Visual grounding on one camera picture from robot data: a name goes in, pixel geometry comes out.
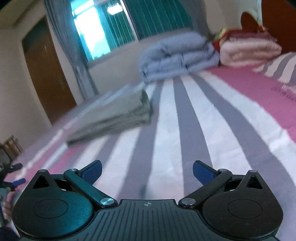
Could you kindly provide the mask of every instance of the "triangular hole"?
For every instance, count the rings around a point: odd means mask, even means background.
[[[46,181],[45,176],[41,175],[37,181],[35,182],[33,189],[37,189],[37,188],[46,188],[49,187],[48,182]]]
[[[248,184],[247,184],[247,188],[256,188],[256,189],[262,189],[262,186],[260,184],[260,182],[258,181],[256,176],[251,176]]]

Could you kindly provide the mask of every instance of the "vertical blinds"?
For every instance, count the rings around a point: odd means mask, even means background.
[[[120,4],[120,2],[118,0],[113,0],[103,5],[96,6],[110,50],[135,40],[124,11],[114,15],[108,12],[108,8],[115,4]]]
[[[125,0],[140,39],[192,27],[179,0]]]

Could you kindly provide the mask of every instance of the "wooden door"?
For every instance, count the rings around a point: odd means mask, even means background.
[[[42,19],[23,39],[23,49],[33,85],[51,123],[76,106],[46,19]]]

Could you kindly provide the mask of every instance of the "ribbed black plate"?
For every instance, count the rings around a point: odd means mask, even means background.
[[[196,211],[178,207],[175,200],[122,200],[116,208],[99,211],[90,225],[63,240],[230,241],[207,228]]]

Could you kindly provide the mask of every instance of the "bed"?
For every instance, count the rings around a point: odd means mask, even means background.
[[[293,240],[296,95],[249,67],[211,68],[141,87],[154,108],[150,125],[68,147],[79,119],[134,86],[109,92],[64,116],[18,158],[24,168],[7,180],[30,180],[39,169],[81,169],[99,159],[103,173],[94,186],[109,196],[178,201],[202,186],[192,173],[195,160],[234,174],[255,169],[284,211],[277,237]]]

